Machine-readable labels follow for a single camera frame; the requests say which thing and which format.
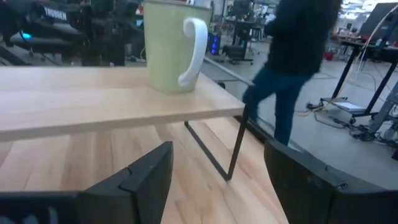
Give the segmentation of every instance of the light wood flooring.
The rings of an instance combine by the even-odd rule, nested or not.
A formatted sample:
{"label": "light wood flooring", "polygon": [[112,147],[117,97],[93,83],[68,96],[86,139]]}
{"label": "light wood flooring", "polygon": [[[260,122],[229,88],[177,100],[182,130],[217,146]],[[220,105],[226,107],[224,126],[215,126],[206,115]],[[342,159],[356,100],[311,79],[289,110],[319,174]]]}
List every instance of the light wood flooring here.
{"label": "light wood flooring", "polygon": [[[227,169],[238,122],[190,123]],[[174,143],[174,173],[163,224],[287,223],[261,143],[246,131],[233,179],[225,182],[183,123],[0,143],[0,190],[83,190],[164,141]]]}

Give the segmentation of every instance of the mug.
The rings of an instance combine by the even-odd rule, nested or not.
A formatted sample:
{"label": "mug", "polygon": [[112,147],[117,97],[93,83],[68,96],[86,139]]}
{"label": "mug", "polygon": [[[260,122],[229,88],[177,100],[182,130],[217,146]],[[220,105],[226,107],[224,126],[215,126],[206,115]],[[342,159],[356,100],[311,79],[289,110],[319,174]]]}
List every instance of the mug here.
{"label": "mug", "polygon": [[167,93],[195,89],[205,58],[211,10],[178,1],[144,1],[150,84]]}

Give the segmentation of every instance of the black metal table leg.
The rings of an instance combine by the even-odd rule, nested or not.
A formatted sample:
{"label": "black metal table leg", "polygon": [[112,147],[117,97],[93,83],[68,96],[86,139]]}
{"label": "black metal table leg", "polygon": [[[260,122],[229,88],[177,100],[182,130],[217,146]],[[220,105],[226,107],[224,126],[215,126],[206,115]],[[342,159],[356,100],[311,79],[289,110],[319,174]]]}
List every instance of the black metal table leg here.
{"label": "black metal table leg", "polygon": [[243,115],[242,115],[242,120],[241,120],[241,125],[239,126],[239,131],[238,131],[238,136],[236,138],[236,142],[235,142],[235,147],[234,147],[234,151],[232,153],[232,158],[231,158],[231,162],[229,163],[229,169],[228,169],[228,173],[225,172],[225,170],[223,169],[223,167],[220,165],[220,163],[217,161],[217,159],[212,155],[212,153],[210,152],[210,150],[207,148],[207,146],[205,145],[205,143],[203,143],[203,141],[200,139],[200,137],[198,136],[198,134],[195,132],[195,130],[189,125],[189,122],[186,121],[184,122],[185,127],[187,127],[188,131],[191,133],[191,135],[193,136],[193,138],[196,140],[196,142],[199,144],[200,148],[203,150],[203,152],[206,154],[207,158],[209,158],[210,162],[214,165],[214,167],[216,168],[216,170],[221,174],[221,176],[224,178],[224,180],[229,181],[232,179],[232,175],[234,173],[235,170],[235,165],[236,165],[236,161],[238,159],[238,154],[239,154],[239,150],[241,149],[241,145],[242,145],[242,140],[243,140],[243,136],[244,136],[244,131],[246,129],[246,125],[248,123],[248,118],[249,118],[249,108],[248,106],[244,107],[243,110]]}

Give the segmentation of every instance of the person's leg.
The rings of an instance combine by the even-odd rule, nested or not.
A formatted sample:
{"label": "person's leg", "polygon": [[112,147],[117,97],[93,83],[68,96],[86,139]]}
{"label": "person's leg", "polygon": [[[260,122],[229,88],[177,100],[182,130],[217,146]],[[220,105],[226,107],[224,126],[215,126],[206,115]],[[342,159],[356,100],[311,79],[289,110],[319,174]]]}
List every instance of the person's leg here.
{"label": "person's leg", "polygon": [[292,133],[294,108],[297,98],[303,85],[312,76],[282,75],[285,76],[285,79],[289,79],[291,84],[287,88],[276,92],[274,137],[277,141],[287,146]]}
{"label": "person's leg", "polygon": [[249,118],[257,122],[259,103],[275,93],[281,84],[279,74],[269,70],[265,66],[253,80],[254,86],[250,86],[243,94],[243,103],[249,107]]}

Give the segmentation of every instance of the mug handle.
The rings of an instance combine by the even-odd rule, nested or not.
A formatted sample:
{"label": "mug handle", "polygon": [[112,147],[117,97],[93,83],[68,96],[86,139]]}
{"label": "mug handle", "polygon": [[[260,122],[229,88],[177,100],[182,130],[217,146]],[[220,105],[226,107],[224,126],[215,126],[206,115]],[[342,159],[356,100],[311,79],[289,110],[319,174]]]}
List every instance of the mug handle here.
{"label": "mug handle", "polygon": [[178,78],[178,84],[181,87],[186,87],[199,74],[206,54],[208,31],[206,23],[194,17],[184,19],[183,30],[187,37],[195,38],[191,63],[187,71],[183,72]]}

